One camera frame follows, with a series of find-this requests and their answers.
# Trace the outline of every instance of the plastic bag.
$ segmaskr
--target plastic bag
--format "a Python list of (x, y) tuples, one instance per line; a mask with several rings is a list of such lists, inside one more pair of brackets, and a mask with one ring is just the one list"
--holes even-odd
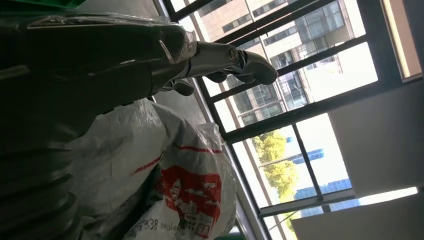
[[(148, 100), (97, 117), (85, 136), (69, 144), (78, 153), (72, 192), (86, 239), (107, 239), (146, 196), (146, 211), (123, 239), (224, 234), (235, 220), (236, 184), (217, 133), (212, 123), (193, 126)], [(148, 177), (153, 184), (142, 190)]]

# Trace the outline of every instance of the window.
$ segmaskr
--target window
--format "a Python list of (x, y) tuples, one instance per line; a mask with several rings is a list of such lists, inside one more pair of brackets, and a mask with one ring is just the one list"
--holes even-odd
[(270, 104), (278, 100), (276, 91), (272, 85), (264, 86), (259, 85), (252, 88), (256, 104), (260, 107)]
[(245, 113), (253, 109), (252, 101), (250, 100), (247, 92), (241, 92), (233, 96), (235, 105), (239, 113)]
[(250, 125), (258, 121), (255, 113), (250, 113), (248, 115), (242, 116), (241, 120), (243, 121), (244, 125)]
[(201, 7), (199, 9), (199, 15), (200, 17), (203, 17), (207, 14), (212, 13), (213, 11), (219, 9), (220, 7), (224, 6), (225, 4), (231, 2), (232, 0), (213, 0), (209, 4)]
[(281, 87), (288, 110), (302, 107), (308, 103), (305, 90), (299, 77), (299, 71), (280, 76), (277, 81)]
[(279, 32), (277, 34), (275, 34), (274, 36), (270, 36), (267, 39), (265, 39), (263, 42), (265, 43), (265, 46), (273, 44), (275, 42), (278, 42), (284, 38), (287, 38), (290, 35), (293, 35), (295, 33), (297, 33), (298, 31), (296, 30), (296, 27), (290, 27), (289, 29), (286, 29), (282, 32)]
[(234, 20), (234, 21), (228, 23), (227, 25), (223, 26), (222, 30), (224, 31), (224, 33), (226, 33), (228, 31), (231, 31), (232, 29), (237, 28), (240, 25), (247, 23), (251, 19), (252, 19), (252, 16), (250, 14), (246, 14), (246, 15), (240, 17), (239, 19)]
[(345, 25), (339, 3), (334, 1), (294, 21), (303, 43), (310, 42)]
[(282, 5), (285, 2), (286, 2), (286, 0), (274, 0), (274, 1), (271, 1), (268, 4), (265, 4), (265, 5), (261, 6), (260, 8), (257, 8), (255, 10), (253, 10), (253, 16), (255, 16), (257, 18), (260, 15), (262, 15), (262, 14), (270, 11), (271, 9), (275, 9), (276, 7)]
[(290, 51), (285, 51), (277, 56), (273, 56), (269, 61), (275, 69), (281, 69), (294, 63), (293, 55)]
[[(369, 1), (369, 6), (358, 6), (355, 0), (332, 1), (296, 20), (281, 21), (286, 23), (284, 26), (271, 24), (274, 19), (269, 18), (258, 21), (257, 26), (245, 35), (229, 34), (226, 37), (243, 24), (244, 20), (239, 22), (237, 18), (247, 15), (250, 10), (254, 10), (252, 21), (255, 17), (266, 18), (265, 15), (295, 1), (267, 0), (265, 2), (269, 3), (254, 7), (252, 1), (232, 1), (225, 7), (216, 8), (213, 14), (201, 14), (201, 27), (197, 28), (201, 30), (198, 35), (204, 35), (206, 41), (219, 40), (254, 51), (279, 70), (278, 80), (270, 86), (241, 85), (243, 83), (231, 75), (223, 85), (211, 82), (219, 91), (212, 97), (207, 95), (209, 89), (205, 90), (208, 80), (198, 81), (214, 119), (220, 124), (224, 140), (235, 154), (234, 159), (238, 161), (243, 176), (242, 183), (246, 184), (249, 196), (260, 208), (254, 217), (264, 220), (273, 240), (296, 239), (292, 219), (362, 204), (359, 199), (352, 199), (354, 191), (344, 166), (344, 156), (323, 111), (327, 107), (337, 107), (361, 100), (365, 95), (389, 90), (390, 84), (377, 81), (373, 59), (380, 63), (379, 76), (397, 78), (397, 69), (391, 70), (396, 68), (392, 64), (396, 63), (396, 56), (393, 49), (387, 47), (390, 39), (386, 36), (384, 14), (378, 1)], [(224, 5), (229, 1), (216, 2)], [(319, 2), (311, 1), (308, 6), (314, 8)], [(293, 12), (299, 12), (301, 8), (299, 6)], [(367, 40), (371, 38), (364, 37), (361, 14), (371, 21), (367, 22), (368, 26), (375, 27), (374, 32), (367, 34), (372, 39), (378, 38), (379, 46), (368, 46)], [(268, 33), (260, 31), (264, 27), (269, 29)], [(377, 30), (382, 31), (381, 37), (376, 34)], [(331, 48), (335, 50), (333, 55), (310, 61), (312, 56)], [(305, 116), (314, 117), (304, 120)], [(352, 200), (333, 202), (334, 199)]]
[(260, 110), (261, 116), (259, 120), (268, 119), (270, 117), (281, 114), (282, 112), (283, 112), (283, 108), (281, 107), (279, 103), (277, 103), (273, 106), (269, 106), (265, 109)]
[(309, 118), (298, 122), (297, 127), (306, 151), (319, 154), (316, 149), (322, 150), (323, 156), (310, 162), (322, 194), (352, 188), (329, 116)]
[[(247, 140), (249, 147), (244, 151), (251, 152), (254, 159), (249, 161), (248, 158), (244, 158), (241, 165), (245, 165), (243, 169), (246, 171), (260, 173), (250, 176), (262, 176), (249, 179), (251, 186), (254, 187), (252, 191), (257, 193), (255, 198), (260, 207), (294, 201), (298, 190), (314, 186), (308, 170), (303, 167), (305, 163), (293, 162), (299, 158), (301, 150), (297, 140), (287, 143), (289, 137), (296, 139), (291, 126)], [(240, 148), (242, 145), (234, 144), (234, 147)], [(316, 196), (315, 190), (312, 190), (307, 196), (304, 195), (304, 198), (309, 198), (310, 195)]]

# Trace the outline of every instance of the window frame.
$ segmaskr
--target window frame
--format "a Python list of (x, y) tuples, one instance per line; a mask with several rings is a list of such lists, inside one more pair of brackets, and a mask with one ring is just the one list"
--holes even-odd
[[(210, 3), (212, 0), (196, 0), (195, 2), (189, 4), (178, 12), (173, 11), (172, 4), (170, 4), (169, 1), (170, 0), (164, 0), (165, 5), (168, 8), (168, 12), (171, 13), (170, 18), (173, 21), (178, 21), (192, 14), (200, 7)], [(317, 0), (311, 3), (310, 0), (289, 0), (289, 5), (278, 9), (275, 12), (272, 12), (250, 24), (245, 25), (230, 34), (223, 36), (215, 42), (222, 44), (232, 44), (234, 46), (239, 46), (244, 43), (248, 43), (251, 40), (259, 38), (260, 36), (280, 26), (294, 21), (299, 17), (305, 16), (334, 1), (335, 0)], [(370, 96), (375, 96), (377, 94), (381, 94), (386, 91), (405, 86), (405, 84), (402, 83), (402, 77), (398, 69), (398, 63), (392, 46), (390, 33), (386, 25), (383, 7), (379, 3), (379, 1), (357, 0), (357, 4), (366, 31), (366, 35), (356, 37), (354, 39), (346, 41), (341, 45), (334, 46), (327, 50), (319, 52), (314, 56), (308, 57), (307, 59), (303, 59), (289, 66), (278, 69), (277, 72), (279, 76), (283, 76), (287, 73), (291, 73), (293, 71), (311, 65), (315, 62), (336, 55), (341, 51), (367, 42), (372, 60), (374, 62), (374, 68), (377, 73), (377, 82), (359, 87), (357, 89), (330, 97), (319, 102), (315, 102), (314, 104), (309, 104), (307, 107), (300, 107), (282, 113), (280, 115), (273, 116), (271, 118), (238, 128), (236, 130), (226, 132), (224, 130), (222, 120), (220, 119), (218, 111), (215, 107), (215, 103), (224, 100), (228, 97), (234, 96), (243, 91), (246, 91), (248, 89), (251, 89), (255, 87), (256, 84), (241, 84), (218, 95), (210, 96), (203, 80), (201, 78), (197, 79), (197, 83), (202, 92), (205, 103), (209, 108), (215, 123), (220, 127), (220, 132), (223, 139), (227, 142), (227, 145), (225, 146), (230, 153), (231, 159), (234, 159), (234, 164), (239, 172), (239, 176), (242, 183), (246, 184), (247, 178), (244, 175), (243, 171), (241, 171), (242, 167), (240, 161), (237, 158), (234, 147), (232, 146), (233, 143), (242, 142), (246, 139), (258, 136), (261, 133), (273, 131), (290, 125), (295, 125), (299, 121), (312, 118), (314, 116), (326, 113), (341, 106), (345, 106), (347, 104), (351, 104), (368, 98)], [(276, 214), (280, 213), (298, 211), (307, 207), (318, 206), (322, 206), (323, 211), (328, 212), (330, 211), (330, 207), (328, 206), (329, 204), (355, 199), (355, 194), (353, 190), (347, 189), (338, 192), (321, 194), (317, 195), (316, 197), (311, 197), (289, 203), (259, 208), (258, 205), (255, 203), (254, 194), (248, 186), (246, 187), (244, 193), (247, 194), (250, 201), (252, 201), (254, 212), (258, 213), (257, 217), (259, 218), (259, 221), (261, 222), (263, 228), (266, 228), (263, 220), (265, 217), (275, 216)], [(270, 238), (268, 231), (265, 231), (265, 234), (267, 234), (268, 238)]]

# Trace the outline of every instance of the building facade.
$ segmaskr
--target building facade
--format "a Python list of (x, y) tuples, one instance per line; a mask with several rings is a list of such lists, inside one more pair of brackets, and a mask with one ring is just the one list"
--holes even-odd
[[(214, 0), (198, 11), (198, 22), (213, 42), (295, 1)], [(282, 69), (352, 39), (350, 14), (345, 0), (334, 1), (237, 47)], [(272, 85), (259, 85), (233, 96), (240, 124), (246, 126), (315, 102), (308, 72), (326, 65), (342, 71), (335, 55), (280, 76)], [(240, 84), (230, 75), (224, 87), (228, 90)]]

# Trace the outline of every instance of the green foliage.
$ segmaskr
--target green foliage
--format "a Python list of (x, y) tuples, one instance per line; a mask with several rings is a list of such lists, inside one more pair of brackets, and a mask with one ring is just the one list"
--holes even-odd
[(278, 191), (281, 203), (293, 201), (295, 185), (298, 180), (295, 164), (291, 161), (283, 161), (264, 167), (269, 185)]
[[(253, 145), (262, 164), (280, 160), (284, 155), (286, 138), (277, 130), (267, 132), (253, 138)], [(298, 180), (295, 164), (291, 161), (282, 161), (263, 168), (271, 187), (276, 188), (280, 201), (293, 200), (294, 187)]]
[(271, 131), (253, 138), (253, 145), (262, 164), (279, 160), (284, 154), (286, 138)]

